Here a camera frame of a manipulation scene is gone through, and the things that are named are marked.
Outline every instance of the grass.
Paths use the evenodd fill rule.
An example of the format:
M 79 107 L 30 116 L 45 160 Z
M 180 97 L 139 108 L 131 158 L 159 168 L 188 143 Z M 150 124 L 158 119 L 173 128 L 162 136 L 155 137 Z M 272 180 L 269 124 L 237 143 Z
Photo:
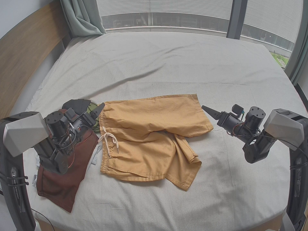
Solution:
M 283 62 L 287 65 L 289 59 L 280 55 L 280 54 L 277 54 L 277 53 L 273 53 L 271 52 L 272 56 L 274 57 L 274 59 L 276 60 L 276 62 L 282 67 L 281 63 L 278 61 L 278 59 L 280 60 L 283 60 Z

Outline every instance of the drawstring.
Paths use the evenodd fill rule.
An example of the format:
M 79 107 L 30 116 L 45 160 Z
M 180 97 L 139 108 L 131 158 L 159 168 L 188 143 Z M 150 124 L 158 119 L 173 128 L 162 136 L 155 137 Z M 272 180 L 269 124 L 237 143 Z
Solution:
M 98 139 L 98 143 L 101 142 L 103 139 L 105 140 L 106 147 L 107 147 L 107 151 L 108 151 L 108 155 L 109 155 L 109 157 L 111 158 L 110 152 L 109 152 L 109 147 L 108 147 L 107 138 L 108 138 L 108 137 L 111 137 L 111 138 L 112 138 L 112 142 L 113 142 L 114 144 L 116 144 L 116 147 L 117 147 L 117 149 L 118 149 L 118 153 L 119 153 L 119 144 L 118 144 L 118 141 L 117 141 L 116 137 L 115 137 L 112 133 L 107 133 L 105 127 L 103 127 L 103 130 L 104 130 L 105 134 L 102 135 L 102 136 Z

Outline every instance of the wooden headboard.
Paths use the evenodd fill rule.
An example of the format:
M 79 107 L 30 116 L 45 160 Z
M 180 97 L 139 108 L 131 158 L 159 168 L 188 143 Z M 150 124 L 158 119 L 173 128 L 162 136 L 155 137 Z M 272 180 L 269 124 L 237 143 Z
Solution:
M 69 33 L 59 0 L 35 11 L 0 39 L 0 119 L 52 49 Z

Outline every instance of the green curtain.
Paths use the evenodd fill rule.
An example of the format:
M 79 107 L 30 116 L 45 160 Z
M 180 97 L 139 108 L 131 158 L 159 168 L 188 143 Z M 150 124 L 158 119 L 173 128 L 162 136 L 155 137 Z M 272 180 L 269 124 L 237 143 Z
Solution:
M 105 34 L 96 0 L 60 0 L 72 36 Z
M 294 86 L 308 63 L 308 0 L 303 0 L 302 21 L 299 27 L 298 36 L 285 73 Z

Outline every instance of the mattress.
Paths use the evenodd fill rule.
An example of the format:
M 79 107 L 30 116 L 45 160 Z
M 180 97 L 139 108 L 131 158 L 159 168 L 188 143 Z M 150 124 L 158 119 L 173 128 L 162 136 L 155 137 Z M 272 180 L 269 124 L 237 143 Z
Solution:
M 197 93 L 201 105 L 230 112 L 283 108 L 307 115 L 289 79 L 259 44 L 176 32 L 114 33 L 73 39 L 28 110 L 45 117 L 69 99 L 108 100 Z M 90 165 L 71 213 L 27 186 L 31 207 L 63 230 L 247 230 L 282 213 L 289 190 L 289 150 L 280 142 L 249 164 L 243 143 L 209 117 L 214 130 L 187 138 L 202 166 L 189 190 L 168 180 L 125 182 Z M 25 174 L 37 171 L 24 152 Z

